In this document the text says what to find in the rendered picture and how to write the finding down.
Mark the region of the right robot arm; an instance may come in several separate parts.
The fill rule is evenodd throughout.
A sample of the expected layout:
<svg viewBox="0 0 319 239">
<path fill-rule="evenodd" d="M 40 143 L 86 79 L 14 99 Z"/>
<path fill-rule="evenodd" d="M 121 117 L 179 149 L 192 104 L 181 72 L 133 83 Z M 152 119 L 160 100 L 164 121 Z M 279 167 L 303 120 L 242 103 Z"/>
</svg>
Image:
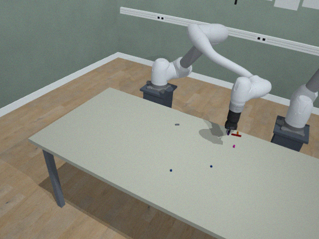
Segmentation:
<svg viewBox="0 0 319 239">
<path fill-rule="evenodd" d="M 147 89 L 164 94 L 171 87 L 171 84 L 167 82 L 188 76 L 192 72 L 192 63 L 204 54 L 214 63 L 240 76 L 232 87 L 231 103 L 242 106 L 250 99 L 263 97 L 270 92 L 272 86 L 268 80 L 252 75 L 245 68 L 214 51 L 213 46 L 225 41 L 228 37 L 228 29 L 224 25 L 192 23 L 187 26 L 186 33 L 194 46 L 183 57 L 173 62 L 168 62 L 164 58 L 155 60 L 152 66 L 151 81 L 147 81 L 149 84 Z"/>
</svg>

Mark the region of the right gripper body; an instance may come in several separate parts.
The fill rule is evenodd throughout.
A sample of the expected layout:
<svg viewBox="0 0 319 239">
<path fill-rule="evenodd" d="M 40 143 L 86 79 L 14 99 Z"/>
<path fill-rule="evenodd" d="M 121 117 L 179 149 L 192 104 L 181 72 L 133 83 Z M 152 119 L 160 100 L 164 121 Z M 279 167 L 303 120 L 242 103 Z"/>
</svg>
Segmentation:
<svg viewBox="0 0 319 239">
<path fill-rule="evenodd" d="M 237 123 L 240 119 L 241 112 L 243 112 L 244 105 L 238 106 L 233 103 L 229 104 L 229 112 L 227 116 L 227 121 L 225 122 L 225 128 L 226 129 L 237 129 Z"/>
</svg>

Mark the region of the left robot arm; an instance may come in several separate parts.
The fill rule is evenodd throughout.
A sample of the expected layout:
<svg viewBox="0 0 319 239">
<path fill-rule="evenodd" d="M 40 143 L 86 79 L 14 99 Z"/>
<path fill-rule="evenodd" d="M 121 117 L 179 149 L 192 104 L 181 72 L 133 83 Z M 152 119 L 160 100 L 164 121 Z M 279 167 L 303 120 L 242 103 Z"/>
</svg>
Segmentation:
<svg viewBox="0 0 319 239">
<path fill-rule="evenodd" d="M 318 96 L 319 69 L 307 82 L 293 92 L 286 118 L 277 120 L 281 125 L 281 131 L 289 132 L 304 137 L 304 126 L 306 125 L 312 110 L 313 102 Z"/>
</svg>

